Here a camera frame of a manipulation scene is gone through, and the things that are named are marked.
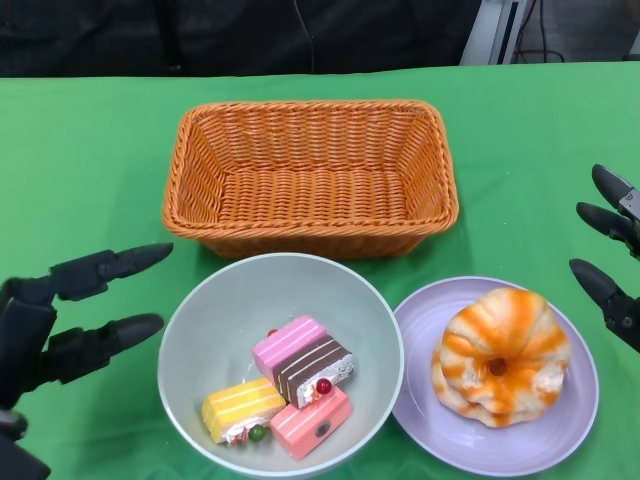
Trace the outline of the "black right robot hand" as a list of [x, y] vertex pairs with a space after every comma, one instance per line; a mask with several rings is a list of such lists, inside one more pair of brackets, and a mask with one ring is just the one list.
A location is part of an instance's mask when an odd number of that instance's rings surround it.
[[[577, 214], [600, 234], [623, 243], [631, 257], [638, 259], [639, 190], [600, 164], [593, 166], [592, 180], [613, 209], [579, 202]], [[639, 300], [627, 295], [613, 279], [585, 260], [572, 259], [569, 267], [582, 289], [601, 310], [606, 328], [638, 350]]]

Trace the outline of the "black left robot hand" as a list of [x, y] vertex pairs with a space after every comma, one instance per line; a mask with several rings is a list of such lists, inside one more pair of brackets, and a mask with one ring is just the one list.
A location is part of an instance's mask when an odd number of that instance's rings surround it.
[[138, 274], [172, 250], [171, 243], [103, 250], [52, 266], [43, 277], [6, 280], [1, 285], [1, 408], [14, 408], [21, 395], [45, 383], [67, 384], [102, 369], [112, 357], [159, 332], [163, 318], [147, 313], [53, 335], [53, 301], [102, 294], [110, 281]]

